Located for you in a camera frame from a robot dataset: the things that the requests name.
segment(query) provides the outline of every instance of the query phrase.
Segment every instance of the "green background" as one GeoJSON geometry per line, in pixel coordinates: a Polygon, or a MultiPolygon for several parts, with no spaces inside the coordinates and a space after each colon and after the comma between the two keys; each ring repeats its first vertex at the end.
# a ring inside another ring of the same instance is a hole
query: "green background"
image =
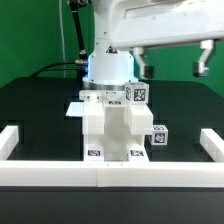
{"type": "MultiPolygon", "coordinates": [[[[93,50],[93,11],[80,11],[88,53],[93,50]]],[[[63,1],[66,60],[78,58],[74,23],[67,1],[63,1]]],[[[217,43],[209,62],[209,75],[193,77],[193,62],[201,54],[199,45],[150,50],[148,62],[154,66],[155,79],[202,82],[224,97],[224,44],[217,43]]],[[[0,87],[18,77],[29,76],[39,68],[63,61],[58,0],[23,0],[0,3],[0,87]]],[[[63,77],[62,72],[42,76],[63,77]]],[[[75,77],[67,72],[67,77],[75,77]]]]}

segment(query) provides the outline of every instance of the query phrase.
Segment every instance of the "black cable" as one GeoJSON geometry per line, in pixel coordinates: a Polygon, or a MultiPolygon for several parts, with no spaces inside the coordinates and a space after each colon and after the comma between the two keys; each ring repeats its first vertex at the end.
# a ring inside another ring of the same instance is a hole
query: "black cable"
{"type": "Polygon", "coordinates": [[[160,79],[163,80],[163,73],[162,73],[162,69],[161,69],[160,62],[159,62],[159,56],[158,56],[158,53],[157,53],[156,49],[154,49],[154,54],[155,54],[155,58],[156,58],[156,64],[157,64],[158,69],[159,69],[160,79]]]}
{"type": "Polygon", "coordinates": [[[76,36],[77,36],[78,46],[79,46],[79,57],[81,59],[87,59],[88,55],[85,50],[85,45],[84,45],[83,36],[82,36],[82,29],[81,29],[81,24],[79,20],[79,14],[78,14],[79,8],[84,7],[86,5],[81,6],[77,0],[69,0],[69,6],[72,12],[73,20],[75,22],[75,31],[76,31],[76,36]]]}
{"type": "Polygon", "coordinates": [[[54,71],[84,71],[85,68],[58,68],[58,69],[44,69],[42,72],[54,72],[54,71]]]}
{"type": "Polygon", "coordinates": [[[50,65],[46,65],[43,68],[37,70],[36,72],[32,73],[30,75],[31,78],[35,78],[37,77],[41,72],[43,72],[44,70],[48,69],[48,68],[52,68],[52,67],[56,67],[56,66],[60,66],[60,65],[74,65],[75,62],[74,61],[66,61],[66,62],[57,62],[54,64],[50,64],[50,65]]]}

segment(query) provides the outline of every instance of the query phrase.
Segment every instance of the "small cube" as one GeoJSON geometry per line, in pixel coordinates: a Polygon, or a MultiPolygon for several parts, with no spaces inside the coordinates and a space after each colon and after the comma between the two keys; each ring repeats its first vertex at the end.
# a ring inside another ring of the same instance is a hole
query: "small cube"
{"type": "Polygon", "coordinates": [[[125,83],[125,99],[130,104],[148,103],[149,85],[144,82],[125,83]]]}
{"type": "Polygon", "coordinates": [[[165,125],[153,125],[152,135],[149,136],[151,145],[167,145],[168,129],[165,125]]]}

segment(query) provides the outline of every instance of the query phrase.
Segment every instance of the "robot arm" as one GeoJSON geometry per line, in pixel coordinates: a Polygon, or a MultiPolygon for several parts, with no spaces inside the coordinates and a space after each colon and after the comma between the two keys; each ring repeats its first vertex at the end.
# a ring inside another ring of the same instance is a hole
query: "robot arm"
{"type": "Polygon", "coordinates": [[[114,0],[109,13],[110,42],[119,50],[133,49],[141,68],[144,48],[201,42],[204,53],[195,65],[195,73],[201,76],[207,71],[213,41],[224,37],[223,10],[220,0],[114,0]]]}

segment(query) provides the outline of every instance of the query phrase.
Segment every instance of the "black tabletop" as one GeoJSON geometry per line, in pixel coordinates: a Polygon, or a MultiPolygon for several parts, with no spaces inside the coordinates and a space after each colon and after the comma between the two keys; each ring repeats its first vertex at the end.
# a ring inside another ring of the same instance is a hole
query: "black tabletop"
{"type": "MultiPolygon", "coordinates": [[[[154,124],[166,125],[168,145],[151,161],[212,161],[200,147],[202,128],[224,135],[224,100],[203,84],[150,82],[154,124]]],[[[18,125],[10,160],[72,160],[82,154],[81,118],[66,118],[79,101],[76,79],[20,78],[0,89],[0,128],[18,125]]],[[[1,187],[2,223],[222,223],[222,189],[1,187]]]]}

